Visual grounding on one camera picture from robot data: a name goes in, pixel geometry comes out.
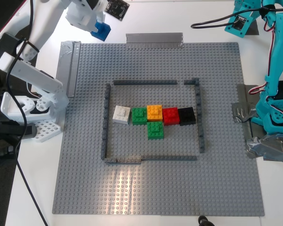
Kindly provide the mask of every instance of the white perforated bracket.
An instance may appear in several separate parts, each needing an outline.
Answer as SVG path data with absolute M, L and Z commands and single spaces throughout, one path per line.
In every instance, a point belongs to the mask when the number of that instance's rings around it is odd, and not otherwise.
M 37 135 L 33 138 L 36 141 L 43 142 L 62 132 L 62 128 L 52 121 L 40 120 L 35 123 Z

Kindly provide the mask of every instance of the black cable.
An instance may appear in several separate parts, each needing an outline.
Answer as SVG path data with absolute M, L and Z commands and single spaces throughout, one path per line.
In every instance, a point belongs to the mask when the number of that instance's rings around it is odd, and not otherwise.
M 20 110 L 20 112 L 21 112 L 21 114 L 23 116 L 23 120 L 24 120 L 23 132 L 22 132 L 22 134 L 21 134 L 17 144 L 13 147 L 14 158 L 16 160 L 17 167 L 18 167 L 18 169 L 20 171 L 22 179 L 23 179 L 23 181 L 24 181 L 24 183 L 26 185 L 26 188 L 27 188 L 27 190 L 28 190 L 28 192 L 29 192 L 29 194 L 30 194 L 30 196 L 31 196 L 31 198 L 32 198 L 32 200 L 33 200 L 33 202 L 34 202 L 34 204 L 35 204 L 39 214 L 40 214 L 40 217 L 42 218 L 44 225 L 48 226 L 48 224 L 47 224 L 47 222 L 46 222 L 46 220 L 45 220 L 45 218 L 44 218 L 44 216 L 43 216 L 43 214 L 42 214 L 42 212 L 41 212 L 41 210 L 39 208 L 39 205 L 38 205 L 36 199 L 34 198 L 34 195 L 33 195 L 32 191 L 31 191 L 31 189 L 30 189 L 30 187 L 29 187 L 29 185 L 27 183 L 27 180 L 26 180 L 26 178 L 24 176 L 24 173 L 23 173 L 23 171 L 21 169 L 20 163 L 19 163 L 18 158 L 17 158 L 17 148 L 18 148 L 19 144 L 21 143 L 22 138 L 24 137 L 24 135 L 26 133 L 27 119 L 26 119 L 26 116 L 24 114 L 24 111 L 23 111 L 21 105 L 17 101 L 17 99 L 16 99 L 15 95 L 13 94 L 13 92 L 11 91 L 11 88 L 10 88 L 10 85 L 9 85 L 9 77 L 10 77 L 11 71 L 13 70 L 15 64 L 17 63 L 17 60 L 20 58 L 20 56 L 21 56 L 21 54 L 22 54 L 22 52 L 23 52 L 23 50 L 24 50 L 24 48 L 25 48 L 25 46 L 27 44 L 27 41 L 30 38 L 30 35 L 31 35 L 31 32 L 32 32 L 32 28 L 33 28 L 33 0 L 30 0 L 30 21 L 29 21 L 29 26 L 28 26 L 28 35 L 27 35 L 27 37 L 26 37 L 26 39 L 25 39 L 25 41 L 24 41 L 20 51 L 18 52 L 17 56 L 15 57 L 14 61 L 12 62 L 11 66 L 8 69 L 8 72 L 7 72 L 7 75 L 6 75 L 6 86 L 7 86 L 8 93 L 10 94 L 10 96 L 15 101 L 17 107 L 19 108 L 19 110 Z
M 219 18 L 219 19 L 215 19 L 215 20 L 210 20 L 210 21 L 205 21 L 202 23 L 197 23 L 197 24 L 192 24 L 191 28 L 194 29 L 202 29 L 202 28 L 213 28 L 213 27 L 223 27 L 223 26 L 228 26 L 228 25 L 233 25 L 235 22 L 233 23 L 227 23 L 227 24 L 218 24 L 218 25 L 210 25 L 210 26 L 201 26 L 201 25 L 206 25 L 206 24 L 212 24 L 212 23 L 216 23 L 216 22 L 220 22 L 223 20 L 226 20 L 228 18 L 231 18 L 233 16 L 237 16 L 240 15 L 242 13 L 247 13 L 247 12 L 256 12 L 256 11 L 260 11 L 260 10 L 268 10 L 269 12 L 283 12 L 283 8 L 266 8 L 266 7 L 261 7 L 261 8 L 250 8 L 250 9 L 246 9 L 246 10 L 242 10 L 233 14 L 230 14 L 228 16 Z

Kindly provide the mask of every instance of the red lego brick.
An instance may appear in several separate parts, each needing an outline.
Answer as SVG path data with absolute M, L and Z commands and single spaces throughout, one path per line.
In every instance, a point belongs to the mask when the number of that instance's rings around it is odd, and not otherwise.
M 164 108 L 162 113 L 165 126 L 178 125 L 180 123 L 177 107 Z

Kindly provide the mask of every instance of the white table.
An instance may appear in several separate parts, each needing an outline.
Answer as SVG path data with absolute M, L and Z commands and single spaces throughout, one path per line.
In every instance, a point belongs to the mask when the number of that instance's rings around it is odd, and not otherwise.
M 245 84 L 263 84 L 271 34 L 263 31 L 258 19 L 260 36 L 235 37 L 224 28 L 194 30 L 192 23 L 231 14 L 233 2 L 132 2 L 124 20 L 107 15 L 111 33 L 106 43 L 126 43 L 126 33 L 183 32 L 184 42 L 239 43 Z M 77 40 L 102 43 L 89 33 L 69 25 L 62 16 L 54 34 L 41 49 L 36 67 L 55 76 L 60 43 Z M 127 215 L 53 215 L 51 213 L 58 171 L 62 134 L 44 143 L 24 140 L 19 161 L 35 198 L 50 226 L 197 226 L 198 217 L 127 216 Z M 257 159 L 264 217 L 209 217 L 216 226 L 283 225 L 283 163 Z M 12 188 L 7 226 L 42 226 L 31 197 L 16 170 Z

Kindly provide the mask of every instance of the circuit board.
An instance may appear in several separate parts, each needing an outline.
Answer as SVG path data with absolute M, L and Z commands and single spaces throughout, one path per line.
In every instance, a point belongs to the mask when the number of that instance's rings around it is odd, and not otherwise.
M 129 6 L 130 5 L 123 0 L 109 0 L 105 12 L 122 21 Z

